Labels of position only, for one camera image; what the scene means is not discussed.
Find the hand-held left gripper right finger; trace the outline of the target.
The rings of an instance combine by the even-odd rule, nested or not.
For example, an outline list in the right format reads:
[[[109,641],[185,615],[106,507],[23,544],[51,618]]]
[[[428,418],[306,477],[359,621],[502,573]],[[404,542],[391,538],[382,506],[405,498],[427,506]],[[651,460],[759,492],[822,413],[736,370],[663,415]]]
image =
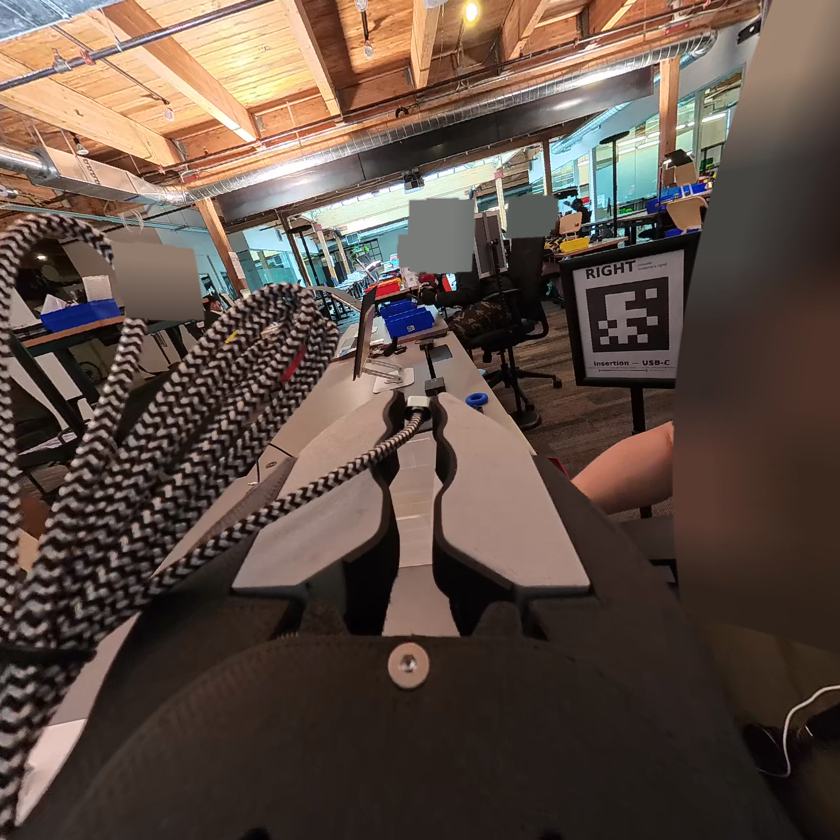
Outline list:
[[[590,579],[528,447],[449,393],[434,401],[437,583],[458,576],[514,602],[583,595]]]

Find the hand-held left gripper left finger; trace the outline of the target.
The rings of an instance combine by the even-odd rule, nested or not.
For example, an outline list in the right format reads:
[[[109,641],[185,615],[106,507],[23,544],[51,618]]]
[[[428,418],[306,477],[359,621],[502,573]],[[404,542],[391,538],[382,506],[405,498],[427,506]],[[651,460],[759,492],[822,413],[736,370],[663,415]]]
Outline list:
[[[406,399],[383,392],[332,423],[301,451],[282,487],[285,496],[368,452],[403,428]],[[334,575],[387,533],[397,455],[265,526],[233,582],[245,595],[304,596],[319,576]]]

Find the person's right forearm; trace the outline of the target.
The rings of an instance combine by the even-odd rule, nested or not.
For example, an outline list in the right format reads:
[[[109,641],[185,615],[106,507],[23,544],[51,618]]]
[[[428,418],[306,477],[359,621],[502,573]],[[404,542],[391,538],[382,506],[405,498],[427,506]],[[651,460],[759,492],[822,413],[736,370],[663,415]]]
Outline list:
[[[596,457],[572,484],[605,515],[648,508],[673,495],[674,425],[625,438]]]

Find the white tablet stand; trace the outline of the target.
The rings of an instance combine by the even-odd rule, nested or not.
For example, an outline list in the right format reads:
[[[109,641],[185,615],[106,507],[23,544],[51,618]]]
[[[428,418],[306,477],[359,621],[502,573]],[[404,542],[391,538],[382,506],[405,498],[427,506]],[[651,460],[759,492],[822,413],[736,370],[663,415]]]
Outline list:
[[[394,391],[413,385],[412,366],[402,367],[383,355],[371,357],[371,336],[375,318],[376,288],[365,292],[360,309],[359,330],[353,358],[353,381],[369,376],[374,380],[373,393]]]

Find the blue parts bin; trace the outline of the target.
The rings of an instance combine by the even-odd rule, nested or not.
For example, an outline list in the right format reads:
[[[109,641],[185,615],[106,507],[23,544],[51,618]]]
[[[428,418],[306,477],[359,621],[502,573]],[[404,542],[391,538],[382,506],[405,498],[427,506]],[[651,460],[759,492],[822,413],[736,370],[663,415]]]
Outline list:
[[[431,329],[436,320],[429,308],[409,299],[381,304],[380,315],[392,340]]]
[[[117,302],[108,298],[42,312],[39,319],[48,331],[58,333],[102,320],[119,318],[121,315]]]

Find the black swivel office chair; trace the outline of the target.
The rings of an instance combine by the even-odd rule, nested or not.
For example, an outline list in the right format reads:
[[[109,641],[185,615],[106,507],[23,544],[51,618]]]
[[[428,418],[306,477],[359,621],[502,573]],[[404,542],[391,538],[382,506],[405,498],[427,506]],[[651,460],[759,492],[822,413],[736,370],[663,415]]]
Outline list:
[[[542,419],[521,389],[520,379],[547,380],[556,389],[563,385],[556,374],[520,368],[514,355],[519,345],[546,338],[550,331],[542,303],[543,256],[544,238],[512,240],[506,271],[511,287],[500,288],[490,297],[502,304],[507,320],[503,326],[482,333],[467,344],[469,351],[480,350],[486,363],[494,354],[499,357],[499,369],[484,378],[490,387],[501,383],[512,391],[516,408],[510,415],[522,431],[534,429]]]

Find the framed marker tag sign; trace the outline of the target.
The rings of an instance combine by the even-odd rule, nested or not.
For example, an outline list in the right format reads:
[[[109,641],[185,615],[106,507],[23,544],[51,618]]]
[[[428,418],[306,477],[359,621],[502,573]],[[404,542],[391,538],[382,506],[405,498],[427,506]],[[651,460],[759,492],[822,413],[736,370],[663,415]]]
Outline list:
[[[577,385],[673,389],[700,232],[565,259]]]

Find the black floor lamp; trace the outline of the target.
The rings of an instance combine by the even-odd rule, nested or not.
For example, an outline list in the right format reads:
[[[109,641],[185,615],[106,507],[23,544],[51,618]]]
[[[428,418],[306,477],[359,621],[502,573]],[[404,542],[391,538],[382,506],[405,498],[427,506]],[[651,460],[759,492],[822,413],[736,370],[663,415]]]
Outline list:
[[[618,158],[619,145],[630,131],[611,134],[602,139],[593,152],[593,202],[596,226],[601,238],[618,236]]]

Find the small black object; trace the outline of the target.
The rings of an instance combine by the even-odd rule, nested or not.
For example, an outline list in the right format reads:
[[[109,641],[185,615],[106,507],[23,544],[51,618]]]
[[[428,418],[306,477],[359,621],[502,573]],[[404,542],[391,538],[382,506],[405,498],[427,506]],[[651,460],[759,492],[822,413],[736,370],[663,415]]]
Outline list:
[[[781,729],[750,723],[742,727],[741,734],[760,773],[774,779],[789,777],[791,770],[785,758]]]

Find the long spiral ventilation duct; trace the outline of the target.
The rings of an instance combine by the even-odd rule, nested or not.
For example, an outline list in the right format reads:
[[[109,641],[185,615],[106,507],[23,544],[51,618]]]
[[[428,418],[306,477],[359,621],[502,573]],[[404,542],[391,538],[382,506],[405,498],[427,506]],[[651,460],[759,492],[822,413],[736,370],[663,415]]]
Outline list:
[[[382,131],[364,131],[324,150],[292,161],[264,166],[202,185],[176,188],[158,203],[176,206],[233,193],[322,165],[371,157],[374,176],[451,154],[553,129],[573,119],[645,98],[653,90],[653,67],[663,60],[704,56],[718,40],[718,31],[696,34],[617,59],[593,70],[580,70],[528,87],[479,98],[452,111],[417,118]]]

